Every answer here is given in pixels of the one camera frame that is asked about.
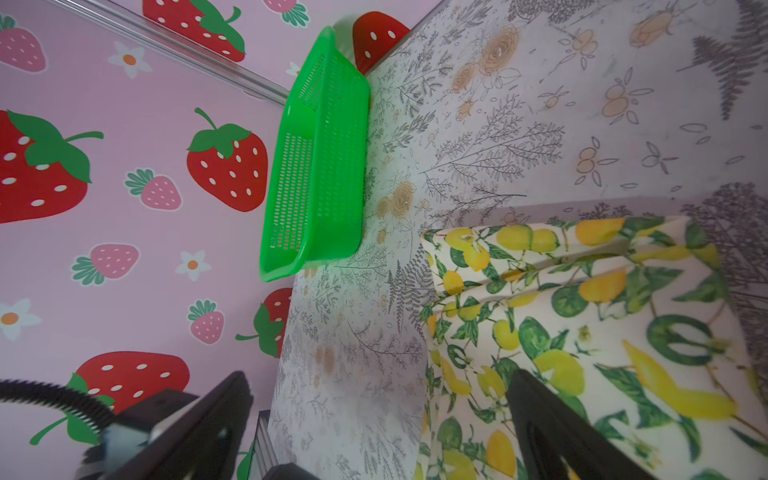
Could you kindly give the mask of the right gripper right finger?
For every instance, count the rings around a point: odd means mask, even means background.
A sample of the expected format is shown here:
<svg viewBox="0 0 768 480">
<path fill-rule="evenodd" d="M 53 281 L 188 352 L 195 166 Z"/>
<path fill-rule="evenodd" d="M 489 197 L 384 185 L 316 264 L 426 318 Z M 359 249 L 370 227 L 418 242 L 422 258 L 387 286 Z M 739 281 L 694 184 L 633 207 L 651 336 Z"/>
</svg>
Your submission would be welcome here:
<svg viewBox="0 0 768 480">
<path fill-rule="evenodd" d="M 652 477 L 529 372 L 511 376 L 506 398 L 531 479 Z"/>
</svg>

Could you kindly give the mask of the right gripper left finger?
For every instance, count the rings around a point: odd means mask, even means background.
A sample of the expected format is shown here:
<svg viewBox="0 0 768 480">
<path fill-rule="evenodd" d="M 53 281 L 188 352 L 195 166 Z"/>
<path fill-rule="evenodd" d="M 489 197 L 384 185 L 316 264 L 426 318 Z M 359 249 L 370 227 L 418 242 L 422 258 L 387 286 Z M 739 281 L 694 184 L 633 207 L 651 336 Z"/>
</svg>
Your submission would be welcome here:
<svg viewBox="0 0 768 480">
<path fill-rule="evenodd" d="M 106 479 L 229 479 L 252 403 L 244 373 L 231 373 Z"/>
</svg>

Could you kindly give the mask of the lemon print skirt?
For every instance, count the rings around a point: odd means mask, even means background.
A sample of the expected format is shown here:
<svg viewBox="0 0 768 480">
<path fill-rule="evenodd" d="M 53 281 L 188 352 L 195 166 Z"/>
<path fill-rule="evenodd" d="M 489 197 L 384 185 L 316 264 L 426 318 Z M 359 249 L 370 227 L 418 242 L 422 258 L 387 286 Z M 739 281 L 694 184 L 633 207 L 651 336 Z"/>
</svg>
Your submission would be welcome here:
<svg viewBox="0 0 768 480">
<path fill-rule="evenodd" d="M 659 479 L 763 479 L 767 416 L 719 253 L 691 218 L 429 230 L 418 479 L 526 479 L 530 373 Z"/>
</svg>

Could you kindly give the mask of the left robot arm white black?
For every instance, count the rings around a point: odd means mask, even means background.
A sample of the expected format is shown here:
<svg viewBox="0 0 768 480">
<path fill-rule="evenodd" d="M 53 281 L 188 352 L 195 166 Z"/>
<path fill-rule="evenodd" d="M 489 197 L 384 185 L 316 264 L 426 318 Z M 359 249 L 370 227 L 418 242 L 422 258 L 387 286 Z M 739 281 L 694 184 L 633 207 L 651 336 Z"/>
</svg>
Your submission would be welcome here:
<svg viewBox="0 0 768 480">
<path fill-rule="evenodd" d="M 74 479 L 105 479 L 117 472 L 197 400 L 197 395 L 166 389 L 123 410 L 101 443 L 85 452 Z"/>
</svg>

